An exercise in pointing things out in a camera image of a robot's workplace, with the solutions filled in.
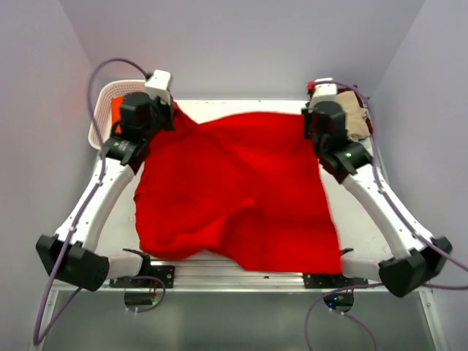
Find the white wall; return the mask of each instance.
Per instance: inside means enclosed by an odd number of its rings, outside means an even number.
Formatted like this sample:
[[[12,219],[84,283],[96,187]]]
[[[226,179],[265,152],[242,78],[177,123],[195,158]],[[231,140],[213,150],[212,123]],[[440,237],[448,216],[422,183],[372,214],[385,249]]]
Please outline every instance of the white wall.
[[[468,263],[468,3],[426,0],[373,96],[392,186]],[[451,264],[437,280],[466,284]],[[435,292],[453,351],[468,343],[468,293]]]
[[[0,350],[26,350],[46,273],[34,245],[78,199],[94,154],[91,64],[60,3],[0,4]]]
[[[60,0],[91,63],[175,75],[178,98],[304,97],[333,75],[376,88],[423,0]],[[134,77],[114,66],[109,76]]]

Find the red towel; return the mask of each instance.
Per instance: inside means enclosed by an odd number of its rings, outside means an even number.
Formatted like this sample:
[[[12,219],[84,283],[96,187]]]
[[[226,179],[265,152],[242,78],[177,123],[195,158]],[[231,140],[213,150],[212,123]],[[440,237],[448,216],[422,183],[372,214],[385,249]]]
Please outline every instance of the red towel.
[[[177,130],[156,136],[135,193],[144,252],[179,260],[208,249],[252,271],[341,273],[302,116],[242,113],[197,125],[176,111]]]

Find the cable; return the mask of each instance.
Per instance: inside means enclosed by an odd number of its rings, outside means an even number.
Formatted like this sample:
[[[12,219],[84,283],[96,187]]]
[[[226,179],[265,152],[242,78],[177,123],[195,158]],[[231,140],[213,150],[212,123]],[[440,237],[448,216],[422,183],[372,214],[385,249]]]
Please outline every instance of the cable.
[[[336,293],[340,293],[341,291],[344,291],[344,290],[348,290],[348,289],[367,289],[367,288],[370,288],[370,287],[381,287],[383,286],[382,283],[373,283],[373,284],[359,284],[359,285],[353,285],[353,286],[350,286],[350,287],[340,287],[339,289],[335,289],[335,290],[331,290],[330,292],[327,292],[326,294],[324,295],[321,295],[317,300],[315,300],[312,305],[310,305],[309,309],[307,310],[307,314],[306,314],[306,320],[305,320],[305,323],[304,323],[304,337],[306,338],[306,343],[307,343],[307,348],[309,349],[309,351],[314,351],[314,349],[312,348],[312,344],[310,342],[310,338],[309,338],[309,319],[310,319],[310,314],[312,313],[312,310],[314,309],[314,307],[320,302],[320,301],[323,301],[324,298],[330,296],[330,295],[333,295],[333,294],[336,294]],[[347,315],[347,314],[343,314],[345,317],[348,317],[350,318],[351,320],[354,320],[357,324],[361,325],[366,331],[367,333],[370,335],[371,339],[372,339],[372,342],[374,343],[374,349],[376,351],[378,351],[380,348],[379,348],[379,345],[377,343],[377,340],[375,339],[375,335],[371,332],[371,330],[369,329],[369,327],[367,325],[365,325],[363,322],[361,322],[360,320],[358,320],[356,317],[353,317],[353,316],[350,316],[350,315]]]
[[[320,84],[331,84],[331,83],[336,84],[338,86],[348,88],[349,90],[354,91],[361,98],[361,100],[366,104],[367,110],[369,112],[369,118],[371,119],[371,122],[374,122],[374,109],[373,109],[371,103],[369,102],[369,99],[367,97],[365,97],[364,94],[362,94],[356,87],[350,86],[350,85],[345,84],[345,83],[337,82],[335,80],[325,80],[325,81],[320,81],[320,82],[314,82],[314,84],[316,86],[320,85]],[[372,148],[373,155],[378,155],[377,138],[376,138],[375,130],[374,130],[374,134],[371,137],[371,148]],[[423,242],[425,245],[427,245],[427,247],[430,247],[435,252],[437,252],[442,257],[444,257],[445,259],[451,261],[452,263],[454,263],[455,265],[457,265],[458,267],[460,267],[464,271],[468,272],[468,265],[466,265],[463,262],[457,260],[456,258],[450,256],[449,254],[447,254],[446,252],[442,251],[437,246],[435,246],[432,242],[430,242],[429,240],[424,238],[421,234],[418,233],[416,228],[406,219],[406,217],[403,215],[403,213],[400,212],[400,210],[398,209],[398,206],[396,206],[396,204],[392,201],[392,199],[390,198],[388,193],[383,188],[383,184],[382,184],[382,182],[380,180],[380,177],[378,176],[379,167],[380,167],[379,158],[377,156],[375,156],[375,157],[372,158],[372,172],[374,174],[375,183],[377,184],[377,186],[378,186],[379,190],[381,191],[383,197],[387,201],[388,205],[392,208],[393,212],[397,215],[397,217],[400,218],[400,220],[404,223],[404,225],[409,229],[409,231],[411,231],[411,233],[413,233],[416,236],[416,238],[418,238],[419,241]],[[447,290],[468,290],[468,285],[464,285],[464,286],[450,286],[450,285],[447,285],[446,286],[446,285],[438,285],[438,284],[429,284],[428,283],[428,284],[425,284],[425,286],[426,287],[437,288],[437,289],[447,289]]]
[[[91,73],[91,76],[88,81],[88,91],[87,91],[87,105],[88,105],[88,113],[89,117],[91,118],[91,123],[94,126],[94,130],[96,130],[96,135],[97,139],[99,141],[99,146],[101,148],[100,155],[101,155],[101,171],[99,173],[98,177],[98,182],[93,186],[91,191],[89,192],[88,196],[86,199],[83,201],[83,204],[81,207],[78,209],[75,218],[72,221],[72,225],[70,226],[70,229],[68,231],[67,237],[65,238],[65,241],[61,247],[61,250],[58,254],[57,260],[55,265],[52,268],[52,271],[50,272],[49,279],[47,281],[47,284],[45,285],[44,293],[42,294],[42,299],[39,305],[39,311],[37,312],[37,319],[36,323],[34,326],[34,332],[33,332],[33,345],[37,346],[39,345],[44,338],[47,336],[49,333],[50,329],[52,328],[53,324],[57,321],[57,319],[60,317],[61,313],[65,310],[65,308],[68,306],[68,304],[72,301],[72,299],[80,292],[81,288],[77,288],[76,291],[71,294],[71,296],[68,298],[68,300],[65,302],[64,306],[58,311],[58,313],[53,316],[47,327],[45,327],[44,331],[41,333],[41,324],[42,324],[42,318],[44,317],[44,312],[45,312],[45,307],[47,305],[47,300],[50,295],[50,291],[52,290],[52,285],[53,281],[57,276],[57,272],[59,271],[60,264],[62,260],[64,259],[65,251],[67,250],[67,247],[72,240],[73,233],[76,231],[76,226],[78,225],[78,222],[80,221],[81,216],[83,215],[83,212],[86,209],[86,206],[89,204],[91,199],[93,198],[94,194],[96,194],[96,191],[99,188],[99,184],[101,183],[102,179],[104,178],[105,175],[105,152],[104,152],[104,140],[102,139],[102,134],[101,131],[99,130],[99,126],[97,125],[97,121],[94,117],[94,109],[93,109],[93,102],[92,102],[92,88],[94,81],[96,80],[96,77],[100,70],[106,66],[107,64],[111,62],[124,62],[126,64],[130,64],[131,66],[135,67],[138,69],[143,75],[146,75],[145,71],[143,68],[138,66],[136,63],[127,60],[126,58],[110,58],[106,61],[103,61],[101,64],[99,64],[94,71]]]

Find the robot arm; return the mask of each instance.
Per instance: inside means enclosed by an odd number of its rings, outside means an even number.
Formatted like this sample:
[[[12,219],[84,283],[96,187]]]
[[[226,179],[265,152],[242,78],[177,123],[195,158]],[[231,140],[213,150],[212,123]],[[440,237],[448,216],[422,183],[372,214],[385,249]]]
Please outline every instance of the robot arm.
[[[435,277],[445,264],[445,258],[428,248],[396,215],[383,193],[414,224],[418,234],[449,253],[452,249],[445,238],[435,238],[416,221],[404,207],[381,172],[379,188],[374,179],[372,156],[360,144],[347,139],[346,114],[334,102],[337,87],[334,83],[320,83],[311,101],[303,109],[304,134],[312,140],[320,164],[342,184],[364,207],[387,241],[393,257],[381,261],[362,259],[347,251],[342,258],[344,275],[381,281],[394,295],[405,296],[416,287]]]
[[[127,94],[121,105],[121,132],[113,126],[105,142],[105,175],[99,180],[102,159],[67,220],[53,237],[42,235],[36,250],[48,274],[52,271],[72,221],[96,183],[99,188],[81,215],[66,256],[56,278],[77,287],[95,291],[107,279],[147,275],[151,269],[147,254],[124,249],[109,257],[95,253],[99,237],[120,194],[133,179],[149,152],[149,143],[161,129],[173,129],[171,75],[155,71],[146,81],[144,92]]]

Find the basket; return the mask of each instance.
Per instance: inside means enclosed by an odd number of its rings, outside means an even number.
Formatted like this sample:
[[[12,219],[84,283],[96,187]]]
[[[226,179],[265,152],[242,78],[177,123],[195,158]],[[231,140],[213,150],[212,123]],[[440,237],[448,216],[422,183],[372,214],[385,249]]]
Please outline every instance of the basket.
[[[112,121],[112,99],[121,97],[133,91],[143,91],[145,88],[144,80],[117,80],[107,84],[102,88],[97,98],[96,108],[94,109],[94,117],[96,118],[97,126],[102,135],[102,140],[106,141],[110,137],[110,128]],[[100,150],[99,139],[97,138],[96,130],[91,123],[88,133],[89,144]]]

